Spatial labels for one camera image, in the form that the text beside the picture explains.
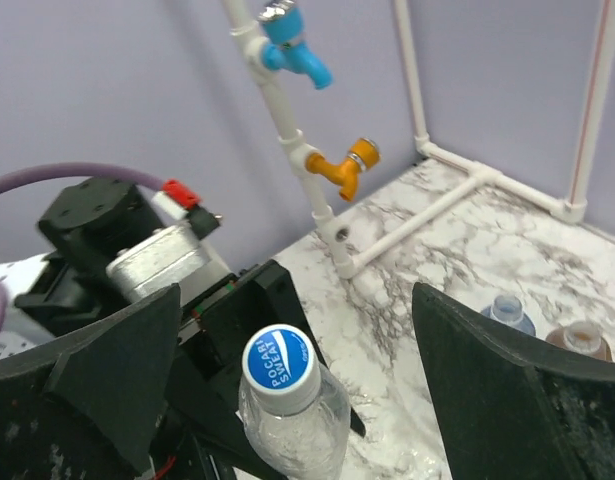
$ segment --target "marble countertop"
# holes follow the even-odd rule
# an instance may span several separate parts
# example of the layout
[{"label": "marble countertop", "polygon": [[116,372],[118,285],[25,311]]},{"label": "marble countertop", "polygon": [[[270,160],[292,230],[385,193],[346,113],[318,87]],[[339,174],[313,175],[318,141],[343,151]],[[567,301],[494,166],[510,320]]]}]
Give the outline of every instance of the marble countertop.
[{"label": "marble countertop", "polygon": [[[412,168],[343,214],[350,248],[364,250],[463,179],[434,160]],[[350,437],[344,480],[451,478],[413,332],[416,281],[475,310],[514,293],[539,338],[559,324],[597,322],[615,359],[615,245],[499,190],[475,192],[350,281],[316,234],[276,259],[367,425],[365,439]]]}]

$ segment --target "brown bottle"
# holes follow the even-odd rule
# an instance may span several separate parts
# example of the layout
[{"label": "brown bottle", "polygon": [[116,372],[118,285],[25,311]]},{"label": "brown bottle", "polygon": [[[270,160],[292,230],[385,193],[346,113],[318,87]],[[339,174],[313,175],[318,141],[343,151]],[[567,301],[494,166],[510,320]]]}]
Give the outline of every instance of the brown bottle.
[{"label": "brown bottle", "polygon": [[547,343],[571,352],[611,362],[611,349],[600,330],[591,322],[575,322],[560,327],[545,338]]}]

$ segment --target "red line on pipe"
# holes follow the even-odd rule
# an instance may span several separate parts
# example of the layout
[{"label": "red line on pipe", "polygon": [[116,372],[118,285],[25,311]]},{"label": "red line on pipe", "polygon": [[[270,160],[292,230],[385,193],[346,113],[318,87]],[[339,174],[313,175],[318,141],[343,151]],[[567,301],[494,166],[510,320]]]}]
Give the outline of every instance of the red line on pipe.
[{"label": "red line on pipe", "polygon": [[591,72],[591,79],[589,82],[589,93],[587,95],[587,102],[585,103],[585,115],[583,117],[583,128],[580,134],[578,142],[578,152],[576,154],[576,168],[574,169],[574,180],[571,189],[571,195],[569,197],[569,203],[574,203],[576,199],[576,189],[578,187],[578,176],[580,175],[580,164],[582,161],[583,150],[585,147],[585,136],[587,135],[587,128],[589,126],[589,115],[591,110],[591,102],[594,98],[594,90],[596,88],[596,78],[598,76],[598,66],[600,63],[600,52],[602,51],[603,40],[605,39],[605,30],[607,29],[607,18],[609,17],[609,3],[611,0],[605,0],[603,2],[602,17],[600,20],[600,28],[598,31],[598,40],[596,41],[596,51],[594,52],[594,63]]}]

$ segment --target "blue faucet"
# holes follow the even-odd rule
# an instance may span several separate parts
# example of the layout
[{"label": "blue faucet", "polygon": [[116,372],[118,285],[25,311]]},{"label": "blue faucet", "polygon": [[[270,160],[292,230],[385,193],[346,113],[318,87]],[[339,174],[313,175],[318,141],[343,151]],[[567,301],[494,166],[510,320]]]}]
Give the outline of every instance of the blue faucet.
[{"label": "blue faucet", "polygon": [[295,1],[267,3],[258,21],[271,40],[261,52],[261,60],[266,68],[305,74],[311,78],[317,90],[332,84],[334,79],[329,69],[307,47],[305,24]]}]

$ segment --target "red clip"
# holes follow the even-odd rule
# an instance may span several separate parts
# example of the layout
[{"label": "red clip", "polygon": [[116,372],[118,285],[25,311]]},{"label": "red clip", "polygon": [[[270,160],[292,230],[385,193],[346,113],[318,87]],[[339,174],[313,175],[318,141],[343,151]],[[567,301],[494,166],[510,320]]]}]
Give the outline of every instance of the red clip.
[{"label": "red clip", "polygon": [[163,185],[162,191],[178,205],[189,210],[201,202],[201,199],[193,190],[189,189],[178,180],[168,180]]}]

